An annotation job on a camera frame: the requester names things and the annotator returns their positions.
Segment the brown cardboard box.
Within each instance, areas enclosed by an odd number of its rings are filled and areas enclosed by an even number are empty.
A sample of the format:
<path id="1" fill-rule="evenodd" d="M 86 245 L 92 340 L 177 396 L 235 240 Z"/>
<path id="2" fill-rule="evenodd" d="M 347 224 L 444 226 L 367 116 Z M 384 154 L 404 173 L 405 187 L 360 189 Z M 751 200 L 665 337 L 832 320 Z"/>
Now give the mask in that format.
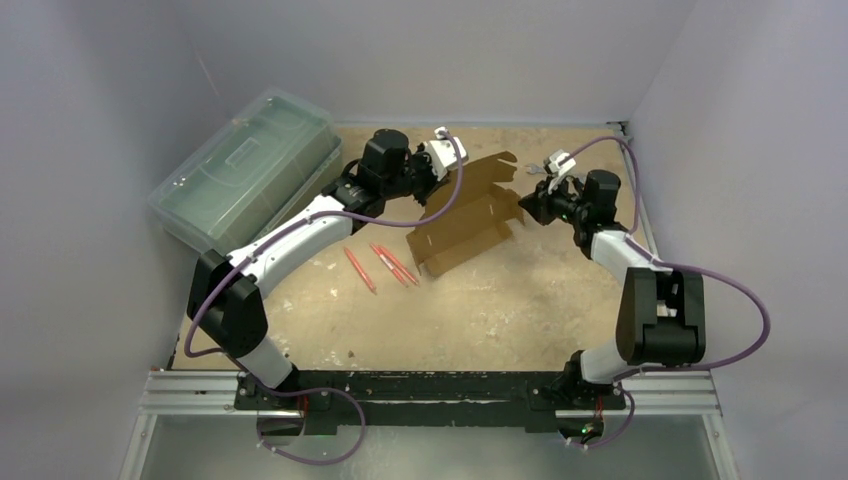
<path id="1" fill-rule="evenodd" d="M 406 235 L 415 266 L 437 278 L 513 237 L 511 220 L 525 223 L 520 196 L 505 187 L 517 158 L 501 151 L 464 166 L 459 195 L 443 215 Z"/>

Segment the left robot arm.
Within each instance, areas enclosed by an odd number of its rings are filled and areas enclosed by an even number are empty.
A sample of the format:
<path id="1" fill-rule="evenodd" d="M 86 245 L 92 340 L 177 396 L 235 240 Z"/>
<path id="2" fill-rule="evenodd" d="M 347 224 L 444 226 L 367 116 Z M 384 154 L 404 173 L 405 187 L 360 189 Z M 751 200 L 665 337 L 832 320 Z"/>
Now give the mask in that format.
<path id="1" fill-rule="evenodd" d="M 290 274 L 367 224 L 412 228 L 382 219 L 386 204 L 412 197 L 420 205 L 461 174 L 467 152 L 445 127 L 412 148 L 398 130 L 380 129 L 360 158 L 348 162 L 307 206 L 267 235 L 223 254 L 211 249 L 195 266 L 183 351 L 190 358 L 221 353 L 250 374 L 272 408 L 292 405 L 300 372 L 269 334 L 265 299 Z"/>

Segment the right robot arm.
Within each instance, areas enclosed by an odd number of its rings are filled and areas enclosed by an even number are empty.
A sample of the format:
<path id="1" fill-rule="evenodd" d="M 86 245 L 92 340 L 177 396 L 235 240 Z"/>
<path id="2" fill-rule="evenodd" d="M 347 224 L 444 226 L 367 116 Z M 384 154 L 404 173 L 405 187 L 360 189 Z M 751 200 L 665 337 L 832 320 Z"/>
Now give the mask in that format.
<path id="1" fill-rule="evenodd" d="M 688 367 L 706 352 L 703 278 L 662 267 L 616 219 L 620 178 L 592 170 L 586 179 L 549 177 L 518 204 L 538 224 L 573 228 L 584 256 L 622 287 L 615 332 L 607 343 L 575 352 L 544 392 L 584 407 L 611 393 L 615 380 L 641 367 Z"/>

